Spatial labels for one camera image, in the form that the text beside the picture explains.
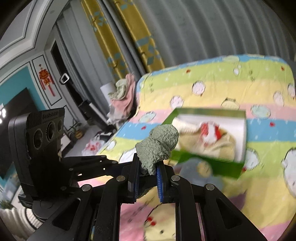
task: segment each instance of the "television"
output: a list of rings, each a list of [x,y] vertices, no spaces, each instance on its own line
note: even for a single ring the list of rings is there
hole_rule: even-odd
[[[4,179],[12,164],[8,138],[8,123],[13,117],[36,112],[37,108],[28,89],[25,88],[1,108],[0,111],[0,177]]]

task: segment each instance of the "colorful bed sheet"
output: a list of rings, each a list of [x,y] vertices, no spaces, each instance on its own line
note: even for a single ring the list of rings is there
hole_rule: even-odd
[[[222,56],[152,72],[138,82],[137,101],[135,116],[100,154],[113,160],[131,158],[135,144],[176,107],[246,110],[247,148],[253,161],[238,180],[223,178],[223,193],[268,240],[280,237],[296,212],[295,84],[285,61]],[[159,206],[152,190],[135,206],[123,206],[120,230],[123,241],[174,240],[174,210]]]

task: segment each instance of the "camera lens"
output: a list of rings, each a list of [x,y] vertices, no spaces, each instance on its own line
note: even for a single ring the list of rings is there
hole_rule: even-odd
[[[53,122],[49,123],[47,126],[47,139],[50,141],[54,137],[54,132],[55,132],[55,125]]]
[[[62,123],[62,120],[60,120],[59,123],[57,124],[57,131],[61,132],[62,128],[63,128],[63,123]]]
[[[40,129],[35,131],[34,137],[33,137],[33,144],[36,149],[39,149],[42,145],[43,141],[43,133]]]

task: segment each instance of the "gray curtain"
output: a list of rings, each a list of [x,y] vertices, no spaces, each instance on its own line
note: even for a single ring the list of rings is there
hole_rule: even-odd
[[[153,35],[166,67],[243,53],[294,61],[295,41],[263,0],[133,2]]]
[[[54,32],[77,91],[107,114],[108,103],[100,87],[115,80],[79,0],[70,1],[57,20]]]

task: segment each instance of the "teal wall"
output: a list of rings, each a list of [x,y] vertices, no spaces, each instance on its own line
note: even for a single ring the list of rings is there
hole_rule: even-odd
[[[0,85],[0,104],[3,103],[6,105],[13,97],[15,97],[19,92],[24,88],[27,88],[30,92],[30,95],[37,107],[38,110],[45,110],[38,92],[35,89],[35,85],[31,78],[28,67],[21,69],[20,71],[14,73],[6,81]],[[9,176],[15,172],[15,167],[12,165],[7,172],[7,175],[4,179],[0,177],[0,185],[4,188]]]

